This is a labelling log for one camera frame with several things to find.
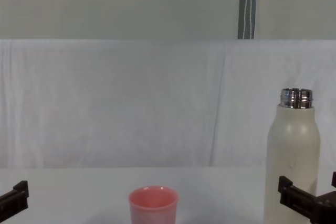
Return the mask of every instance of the white fabric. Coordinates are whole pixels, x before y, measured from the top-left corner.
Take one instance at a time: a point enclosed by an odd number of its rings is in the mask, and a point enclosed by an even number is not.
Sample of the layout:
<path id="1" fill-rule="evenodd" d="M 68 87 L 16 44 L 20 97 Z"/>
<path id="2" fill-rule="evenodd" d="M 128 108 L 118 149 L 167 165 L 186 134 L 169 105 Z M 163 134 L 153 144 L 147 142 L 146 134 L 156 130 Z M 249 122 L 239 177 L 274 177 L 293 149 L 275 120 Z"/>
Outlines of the white fabric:
<path id="1" fill-rule="evenodd" d="M 257 39 L 336 39 L 335 0 L 257 0 Z"/>
<path id="2" fill-rule="evenodd" d="M 336 41 L 0 41 L 0 166 L 259 166 L 283 87 L 336 165 Z"/>
<path id="3" fill-rule="evenodd" d="M 321 164 L 336 164 L 336 41 L 256 40 L 226 46 L 214 165 L 261 165 L 280 91 L 314 91 Z"/>
<path id="4" fill-rule="evenodd" d="M 0 52 L 2 167 L 209 164 L 223 44 L 2 41 Z"/>
<path id="5" fill-rule="evenodd" d="M 239 0 L 0 0 L 0 39 L 236 39 Z"/>

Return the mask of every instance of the pink cup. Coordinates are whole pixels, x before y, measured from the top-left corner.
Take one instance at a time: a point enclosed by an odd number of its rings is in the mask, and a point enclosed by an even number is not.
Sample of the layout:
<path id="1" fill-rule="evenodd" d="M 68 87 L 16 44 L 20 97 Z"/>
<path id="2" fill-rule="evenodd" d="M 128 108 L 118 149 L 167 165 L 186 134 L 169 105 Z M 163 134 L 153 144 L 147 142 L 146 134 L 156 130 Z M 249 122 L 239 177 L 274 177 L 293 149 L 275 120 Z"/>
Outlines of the pink cup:
<path id="1" fill-rule="evenodd" d="M 129 196 L 132 224 L 175 224 L 177 192 L 163 186 L 142 187 Z"/>

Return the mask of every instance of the bottle neck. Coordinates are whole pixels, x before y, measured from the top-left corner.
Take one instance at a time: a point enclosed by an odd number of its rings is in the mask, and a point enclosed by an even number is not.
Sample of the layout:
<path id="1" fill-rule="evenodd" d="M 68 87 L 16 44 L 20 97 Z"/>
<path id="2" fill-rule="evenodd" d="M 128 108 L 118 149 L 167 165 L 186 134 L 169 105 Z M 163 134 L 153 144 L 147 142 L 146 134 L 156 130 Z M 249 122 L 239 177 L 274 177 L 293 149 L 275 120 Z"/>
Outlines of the bottle neck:
<path id="1" fill-rule="evenodd" d="M 278 105 L 276 117 L 281 117 L 285 120 L 313 120 L 315 121 L 315 108 L 309 109 L 292 109 Z"/>

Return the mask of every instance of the gray wall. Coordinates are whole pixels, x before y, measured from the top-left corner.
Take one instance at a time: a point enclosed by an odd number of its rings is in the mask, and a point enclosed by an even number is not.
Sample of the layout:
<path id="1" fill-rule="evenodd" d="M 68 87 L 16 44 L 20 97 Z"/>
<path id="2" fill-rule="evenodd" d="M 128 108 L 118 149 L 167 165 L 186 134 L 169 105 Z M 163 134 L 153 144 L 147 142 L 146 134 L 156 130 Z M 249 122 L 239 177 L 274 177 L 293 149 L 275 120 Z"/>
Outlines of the gray wall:
<path id="1" fill-rule="evenodd" d="M 336 39 L 335 0 L 257 0 L 257 39 Z"/>
<path id="2" fill-rule="evenodd" d="M 235 39 L 239 0 L 0 0 L 0 39 Z"/>

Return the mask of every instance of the white cloth backdrop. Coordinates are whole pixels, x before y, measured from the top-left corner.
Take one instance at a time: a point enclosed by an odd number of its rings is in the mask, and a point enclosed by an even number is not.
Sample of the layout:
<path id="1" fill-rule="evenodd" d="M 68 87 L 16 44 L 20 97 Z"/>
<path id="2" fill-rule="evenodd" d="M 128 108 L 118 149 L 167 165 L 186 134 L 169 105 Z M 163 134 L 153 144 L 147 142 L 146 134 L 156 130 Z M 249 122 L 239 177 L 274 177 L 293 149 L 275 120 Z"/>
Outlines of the white cloth backdrop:
<path id="1" fill-rule="evenodd" d="M 0 166 L 258 166 L 283 87 L 336 158 L 336 41 L 0 41 Z"/>
<path id="2" fill-rule="evenodd" d="M 257 39 L 336 39 L 335 0 L 257 0 Z"/>

